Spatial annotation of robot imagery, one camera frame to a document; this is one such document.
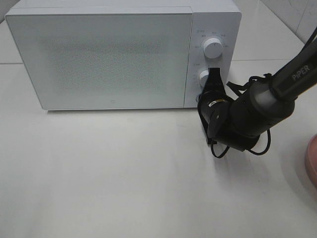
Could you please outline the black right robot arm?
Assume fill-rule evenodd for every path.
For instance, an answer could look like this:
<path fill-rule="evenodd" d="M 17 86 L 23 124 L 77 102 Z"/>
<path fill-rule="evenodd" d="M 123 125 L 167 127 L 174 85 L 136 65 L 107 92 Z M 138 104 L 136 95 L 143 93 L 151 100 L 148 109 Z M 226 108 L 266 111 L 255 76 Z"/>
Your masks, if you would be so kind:
<path fill-rule="evenodd" d="M 270 135 L 270 128 L 291 116 L 298 96 L 316 83 L 316 39 L 274 75 L 252 76 L 244 85 L 228 82 L 235 100 L 225 92 L 220 69 L 209 68 L 197 106 L 207 144 L 251 152 L 260 135 Z"/>

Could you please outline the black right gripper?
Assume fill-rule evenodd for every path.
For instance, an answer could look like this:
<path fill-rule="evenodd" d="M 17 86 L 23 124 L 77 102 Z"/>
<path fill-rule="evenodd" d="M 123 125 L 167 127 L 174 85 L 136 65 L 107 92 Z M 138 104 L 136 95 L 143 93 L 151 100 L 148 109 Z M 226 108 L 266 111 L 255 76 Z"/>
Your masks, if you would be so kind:
<path fill-rule="evenodd" d="M 226 100 L 226 93 L 221 79 L 220 68 L 210 67 L 207 83 L 201 93 L 201 102 L 217 100 Z"/>

